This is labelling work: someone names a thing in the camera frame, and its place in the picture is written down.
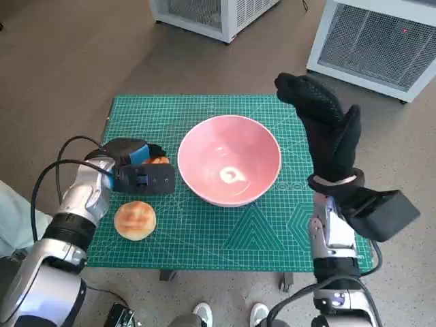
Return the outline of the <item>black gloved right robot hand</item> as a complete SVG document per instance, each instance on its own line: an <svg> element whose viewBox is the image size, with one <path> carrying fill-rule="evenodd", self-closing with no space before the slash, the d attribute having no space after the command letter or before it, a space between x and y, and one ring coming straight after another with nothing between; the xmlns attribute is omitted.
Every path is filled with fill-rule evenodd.
<svg viewBox="0 0 436 327"><path fill-rule="evenodd" d="M296 109L305 127L314 175L331 183L356 175L360 107L343 111L334 93L306 75L280 73L275 86L278 99Z"/></svg>

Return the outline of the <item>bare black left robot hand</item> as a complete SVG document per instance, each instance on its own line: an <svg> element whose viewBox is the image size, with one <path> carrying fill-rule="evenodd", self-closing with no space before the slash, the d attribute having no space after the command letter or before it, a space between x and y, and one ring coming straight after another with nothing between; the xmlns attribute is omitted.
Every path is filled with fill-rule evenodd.
<svg viewBox="0 0 436 327"><path fill-rule="evenodd" d="M159 145L137 138L115 138L100 149L105 156L115 160L116 166L139 166L148 159L166 156Z"/></svg>

